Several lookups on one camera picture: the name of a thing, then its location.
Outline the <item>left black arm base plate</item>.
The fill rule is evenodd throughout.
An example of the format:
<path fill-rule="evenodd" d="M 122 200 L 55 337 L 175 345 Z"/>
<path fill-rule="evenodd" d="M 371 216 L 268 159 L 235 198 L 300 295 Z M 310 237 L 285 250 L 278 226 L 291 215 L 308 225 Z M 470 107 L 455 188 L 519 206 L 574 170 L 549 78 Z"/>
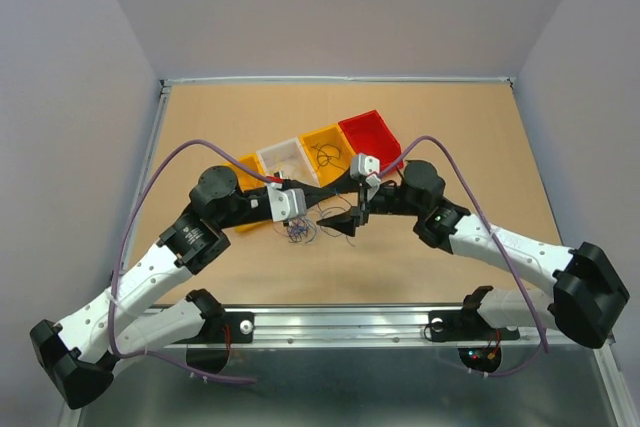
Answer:
<path fill-rule="evenodd" d="M 226 311 L 206 320 L 197 334 L 179 344 L 250 344 L 253 342 L 255 315 L 251 311 Z"/>

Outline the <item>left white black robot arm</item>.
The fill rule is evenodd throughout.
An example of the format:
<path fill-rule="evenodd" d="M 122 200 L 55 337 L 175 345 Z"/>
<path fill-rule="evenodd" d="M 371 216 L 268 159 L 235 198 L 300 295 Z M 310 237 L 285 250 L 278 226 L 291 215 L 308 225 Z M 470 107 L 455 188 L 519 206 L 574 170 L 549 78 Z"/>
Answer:
<path fill-rule="evenodd" d="M 242 190 L 229 166 L 213 166 L 199 177 L 180 216 L 126 272 L 76 312 L 30 331 L 37 360 L 66 405 L 79 409 L 99 398 L 118 371 L 142 356 L 160 358 L 161 349 L 197 339 L 229 346 L 244 339 L 238 321 L 207 290 L 189 292 L 153 316 L 146 310 L 164 294 L 192 279 L 230 245 L 228 228 L 260 221 L 283 222 L 352 185 L 346 175 L 324 187 L 269 178 Z"/>

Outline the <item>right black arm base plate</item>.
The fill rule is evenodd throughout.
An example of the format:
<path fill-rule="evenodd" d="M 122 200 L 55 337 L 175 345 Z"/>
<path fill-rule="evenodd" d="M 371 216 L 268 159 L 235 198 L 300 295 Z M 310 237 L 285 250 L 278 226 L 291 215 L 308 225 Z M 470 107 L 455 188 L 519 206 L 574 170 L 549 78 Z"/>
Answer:
<path fill-rule="evenodd" d="M 432 342 L 518 340 L 518 330 L 492 328 L 475 311 L 463 309 L 436 310 L 429 313 L 422 336 Z"/>

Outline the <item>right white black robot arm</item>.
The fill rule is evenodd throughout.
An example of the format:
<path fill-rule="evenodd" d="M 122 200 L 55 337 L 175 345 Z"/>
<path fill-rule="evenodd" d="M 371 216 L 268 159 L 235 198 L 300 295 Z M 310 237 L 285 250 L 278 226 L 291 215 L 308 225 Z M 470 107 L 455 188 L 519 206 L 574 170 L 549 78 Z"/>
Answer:
<path fill-rule="evenodd" d="M 482 261 L 514 278 L 514 291 L 484 286 L 465 298 L 460 325 L 466 334 L 482 337 L 492 329 L 531 326 L 601 348 L 630 299 L 604 250 L 589 242 L 552 245 L 485 224 L 448 200 L 445 186 L 426 161 L 409 162 L 398 183 L 350 169 L 327 187 L 335 194 L 356 194 L 356 204 L 321 223 L 353 236 L 372 214 L 413 216 L 413 231 L 428 247 Z"/>

